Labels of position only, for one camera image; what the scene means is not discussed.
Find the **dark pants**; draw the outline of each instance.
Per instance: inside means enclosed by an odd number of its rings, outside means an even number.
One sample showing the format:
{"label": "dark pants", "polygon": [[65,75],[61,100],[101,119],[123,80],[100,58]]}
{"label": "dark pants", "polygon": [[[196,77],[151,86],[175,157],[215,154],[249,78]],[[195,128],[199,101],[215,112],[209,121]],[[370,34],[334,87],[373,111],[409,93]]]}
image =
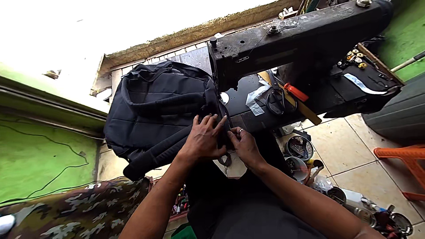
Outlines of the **dark pants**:
{"label": "dark pants", "polygon": [[[268,131],[253,134],[260,154],[273,167],[290,175],[275,137]],[[233,200],[250,193],[272,193],[270,189],[247,169],[238,180],[227,178],[214,162],[196,165],[186,179],[190,201],[187,216],[198,239],[210,238],[224,208]]]}

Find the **black backpack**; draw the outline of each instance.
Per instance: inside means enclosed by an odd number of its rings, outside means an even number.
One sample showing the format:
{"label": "black backpack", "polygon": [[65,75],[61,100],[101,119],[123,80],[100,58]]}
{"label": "black backpack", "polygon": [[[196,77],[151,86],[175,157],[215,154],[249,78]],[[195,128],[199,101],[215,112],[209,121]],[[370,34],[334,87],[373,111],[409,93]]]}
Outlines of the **black backpack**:
{"label": "black backpack", "polygon": [[[211,76],[193,66],[169,60],[139,64],[121,79],[104,133],[108,147],[130,163],[123,173],[133,181],[173,161],[195,115],[227,114]],[[219,146],[225,142],[223,131]]]}

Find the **camouflage pattern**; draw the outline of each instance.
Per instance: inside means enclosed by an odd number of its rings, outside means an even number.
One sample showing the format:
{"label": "camouflage pattern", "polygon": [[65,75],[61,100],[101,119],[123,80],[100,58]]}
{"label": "camouflage pattern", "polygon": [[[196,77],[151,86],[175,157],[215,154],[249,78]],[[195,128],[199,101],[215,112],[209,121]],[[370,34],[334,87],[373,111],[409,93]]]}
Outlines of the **camouflage pattern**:
{"label": "camouflage pattern", "polygon": [[2,207],[1,216],[16,219],[5,238],[118,238],[149,182],[123,177]]}

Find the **black cloth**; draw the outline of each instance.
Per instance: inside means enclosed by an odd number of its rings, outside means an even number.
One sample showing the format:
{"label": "black cloth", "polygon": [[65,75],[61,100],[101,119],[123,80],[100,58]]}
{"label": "black cloth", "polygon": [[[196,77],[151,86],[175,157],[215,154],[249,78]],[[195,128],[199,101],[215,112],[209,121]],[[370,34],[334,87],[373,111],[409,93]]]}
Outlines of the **black cloth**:
{"label": "black cloth", "polygon": [[325,239],[320,232],[282,208],[269,193],[248,193],[226,207],[212,239]]}
{"label": "black cloth", "polygon": [[169,60],[139,64],[117,87],[104,128],[106,143],[130,163],[124,175],[139,180],[171,163],[195,115],[202,119],[210,113],[221,119],[225,107],[207,72]]}
{"label": "black cloth", "polygon": [[[253,136],[263,158],[290,175],[275,137],[268,131]],[[199,163],[189,173],[186,189],[187,219],[198,239],[325,238],[292,215],[249,169],[239,179],[229,179],[214,162]]]}

